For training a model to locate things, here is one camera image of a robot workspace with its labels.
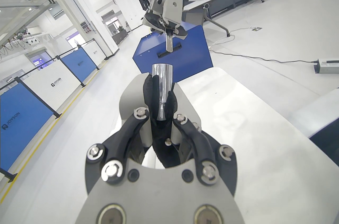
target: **joyson logo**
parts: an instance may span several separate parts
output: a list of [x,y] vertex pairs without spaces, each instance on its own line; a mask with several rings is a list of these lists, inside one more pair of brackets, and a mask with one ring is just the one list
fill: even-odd
[[56,81],[51,83],[51,86],[54,87],[54,86],[58,85],[61,81],[63,81],[63,80],[61,79],[61,77],[59,77]]
[[14,114],[9,120],[7,120],[6,124],[3,124],[1,127],[6,130],[10,124],[20,115],[20,113]]

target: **white barrier panel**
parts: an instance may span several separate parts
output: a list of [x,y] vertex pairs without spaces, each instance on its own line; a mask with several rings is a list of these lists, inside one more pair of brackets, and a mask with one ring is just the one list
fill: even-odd
[[36,70],[23,82],[54,110],[57,110],[80,85],[79,80],[60,60],[39,71]]
[[82,48],[97,66],[106,58],[105,54],[95,41],[84,45]]

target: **screw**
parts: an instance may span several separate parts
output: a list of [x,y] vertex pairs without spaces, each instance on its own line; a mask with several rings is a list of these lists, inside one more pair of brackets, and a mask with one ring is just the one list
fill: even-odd
[[87,158],[91,161],[98,160],[104,153],[103,147],[93,144],[87,151]]
[[202,169],[202,173],[204,176],[208,177],[209,179],[212,179],[215,177],[215,169],[212,166],[206,166]]
[[105,170],[105,173],[109,176],[109,177],[113,177],[117,174],[118,172],[118,167],[116,165],[109,165],[107,167],[107,169]]
[[134,117],[138,120],[143,120],[146,118],[146,108],[138,107],[134,110]]
[[91,149],[91,151],[90,151],[90,154],[91,154],[92,156],[97,156],[98,153],[99,153],[99,148],[98,148],[97,146],[93,147],[93,148]]
[[194,127],[200,132],[200,127],[196,122],[193,122]]
[[138,109],[137,110],[137,116],[142,117],[146,114],[144,109]]
[[231,156],[234,153],[234,150],[229,145],[223,144],[219,147],[219,155],[225,160],[230,162]]
[[179,121],[179,122],[183,122],[183,121],[185,121],[185,116],[184,115],[182,115],[182,114],[178,114],[177,115],[177,120]]
[[165,144],[166,144],[167,146],[172,145],[171,139],[170,139],[170,138],[167,138],[167,139],[165,140]]
[[219,178],[219,170],[216,165],[211,161],[203,161],[202,166],[201,180],[208,185],[215,184]]
[[108,161],[101,170],[101,178],[103,181],[107,181],[110,177],[120,178],[122,176],[122,172],[123,167],[120,161],[118,160]]

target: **white floor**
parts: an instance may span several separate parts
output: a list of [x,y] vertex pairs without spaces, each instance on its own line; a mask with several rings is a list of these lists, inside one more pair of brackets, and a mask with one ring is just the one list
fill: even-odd
[[[232,42],[215,51],[285,60],[337,57],[337,0],[266,0],[218,17],[230,30],[250,25],[258,32],[234,32]],[[204,26],[209,44],[224,33]],[[86,199],[87,148],[102,142],[115,127],[126,85],[139,73],[132,55],[145,27],[131,33],[120,51],[101,69],[17,178],[0,205],[0,223],[74,223]],[[211,54],[214,66],[244,84],[281,115],[312,102],[339,86],[339,75],[316,75],[312,64],[277,64]]]
[[[235,40],[213,46],[214,51],[280,61],[339,57],[338,0],[251,3],[215,20],[229,30],[262,30],[232,32]],[[213,24],[204,24],[204,30],[209,44],[225,37],[223,30]],[[223,68],[284,117],[339,87],[338,74],[315,74],[312,64],[279,64],[213,52],[211,56],[214,66]]]

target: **yellow floor line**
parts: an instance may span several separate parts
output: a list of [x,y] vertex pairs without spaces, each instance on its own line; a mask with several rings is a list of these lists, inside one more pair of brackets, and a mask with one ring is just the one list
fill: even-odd
[[[97,71],[92,78],[87,82],[86,86],[92,81],[92,79],[94,79],[94,77],[97,75],[99,71]],[[42,144],[42,142],[45,140],[45,138],[47,137],[47,135],[52,131],[52,129],[54,128],[54,126],[58,123],[58,121],[60,120],[60,118],[65,114],[65,112],[69,109],[69,107],[75,102],[75,100],[79,97],[79,95],[84,91],[84,89],[81,89],[80,92],[75,96],[75,98],[70,102],[70,104],[67,106],[67,108],[63,111],[63,113],[61,114],[61,116],[59,118],[57,118],[54,122],[54,124],[50,127],[50,129],[47,131],[47,133],[43,136],[43,138],[41,139],[41,141],[38,143],[38,145],[35,147],[35,149],[33,150],[33,152],[29,155],[28,159],[26,160],[26,162],[24,163],[24,165],[22,166],[22,168],[19,170],[17,176],[15,177],[15,179],[11,182],[11,184],[9,185],[9,187],[7,188],[5,194],[3,195],[3,197],[0,200],[0,204],[2,204],[3,200],[5,199],[5,197],[7,196],[7,194],[9,193],[9,191],[11,190],[13,184],[15,183],[15,181],[18,179],[19,175],[21,174],[21,172],[24,170],[24,168],[26,167],[27,163],[29,162],[29,160],[33,157],[34,153],[38,150],[39,146]]]

